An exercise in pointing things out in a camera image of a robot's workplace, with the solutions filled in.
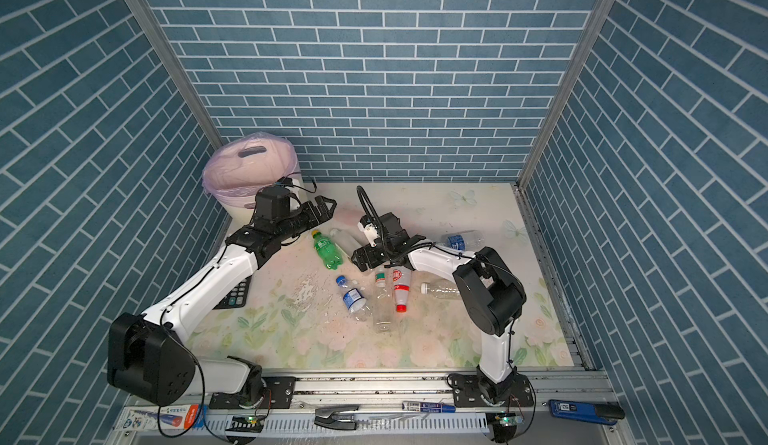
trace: black clip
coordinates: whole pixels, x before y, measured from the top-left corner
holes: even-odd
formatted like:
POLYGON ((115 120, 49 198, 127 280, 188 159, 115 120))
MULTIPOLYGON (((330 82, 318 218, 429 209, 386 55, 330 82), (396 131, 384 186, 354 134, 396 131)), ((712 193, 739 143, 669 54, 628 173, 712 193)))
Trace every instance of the black clip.
POLYGON ((318 408, 315 410, 315 425, 331 430, 357 430, 357 422, 352 419, 339 419, 338 412, 355 411, 360 405, 343 405, 341 407, 318 408))

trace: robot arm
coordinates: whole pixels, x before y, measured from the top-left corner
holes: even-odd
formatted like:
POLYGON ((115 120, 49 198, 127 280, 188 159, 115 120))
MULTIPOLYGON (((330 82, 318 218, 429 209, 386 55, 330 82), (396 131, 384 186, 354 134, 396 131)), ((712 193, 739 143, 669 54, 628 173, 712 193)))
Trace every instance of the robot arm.
POLYGON ((414 270, 456 283, 469 317, 483 332, 478 383, 489 402, 506 400, 514 369, 509 360, 510 340, 505 335, 525 303, 520 280, 489 247, 459 254, 434 245, 408 253, 408 260, 414 270))
MULTIPOLYGON (((358 189, 362 202, 365 191, 358 189)), ((316 206, 307 201, 292 211, 292 198, 296 196, 284 186, 261 190, 251 222, 228 237, 210 262, 142 315, 122 314, 113 322, 108 338, 110 384, 161 406, 186 393, 202 392, 203 375, 209 393, 238 393, 250 402, 262 396, 256 364, 233 357, 198 359, 184 344, 237 283, 255 275, 283 242, 330 220, 336 208, 334 200, 317 197, 316 206), (202 373, 197 373, 198 365, 202 373)), ((505 335, 525 302, 520 280, 492 248, 458 253, 419 235, 408 237, 395 215, 379 218, 372 206, 361 228, 370 241, 352 256, 361 271, 388 262, 456 283, 469 316, 484 332, 478 384, 490 403, 503 402, 515 379, 505 335)))
POLYGON ((216 256, 173 293, 141 315, 122 314, 110 326, 107 380, 111 385, 157 405, 185 393, 241 393, 260 397, 260 367, 241 359, 202 360, 184 345, 216 303, 244 278, 260 269, 286 240, 330 220, 334 200, 319 196, 292 207, 298 198, 286 182, 256 194, 250 223, 225 240, 216 256))

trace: pink trash bin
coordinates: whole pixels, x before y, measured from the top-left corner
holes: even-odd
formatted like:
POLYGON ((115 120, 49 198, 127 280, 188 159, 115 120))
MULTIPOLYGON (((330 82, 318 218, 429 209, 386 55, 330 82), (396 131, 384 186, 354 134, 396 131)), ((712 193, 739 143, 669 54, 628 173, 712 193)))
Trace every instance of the pink trash bin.
POLYGON ((254 213, 256 192, 287 175, 303 186, 299 159, 291 142, 257 132, 214 152, 203 170, 203 187, 216 197, 235 224, 245 225, 254 213))

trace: trash can handle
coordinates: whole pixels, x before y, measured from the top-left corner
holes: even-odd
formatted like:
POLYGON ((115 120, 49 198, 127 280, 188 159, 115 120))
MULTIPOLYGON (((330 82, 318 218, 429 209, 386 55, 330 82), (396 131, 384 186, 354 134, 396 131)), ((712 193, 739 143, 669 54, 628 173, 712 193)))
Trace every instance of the trash can handle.
POLYGON ((237 156, 239 156, 240 158, 245 158, 245 157, 250 157, 252 154, 259 154, 264 152, 266 152, 266 147, 259 145, 255 147, 245 148, 244 150, 240 150, 239 152, 237 152, 237 156))

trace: brick wallpaper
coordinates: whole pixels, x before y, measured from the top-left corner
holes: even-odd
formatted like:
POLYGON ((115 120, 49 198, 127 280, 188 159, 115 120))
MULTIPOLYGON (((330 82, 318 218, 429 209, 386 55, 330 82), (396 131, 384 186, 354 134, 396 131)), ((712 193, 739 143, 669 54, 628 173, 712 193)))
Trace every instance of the brick wallpaper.
POLYGON ((513 181, 594 0, 148 0, 225 140, 321 180, 513 181))
POLYGON ((617 0, 530 195, 639 443, 768 443, 768 0, 617 0))
POLYGON ((103 440, 106 334, 201 265, 210 146, 123 0, 0 0, 0 443, 103 440))

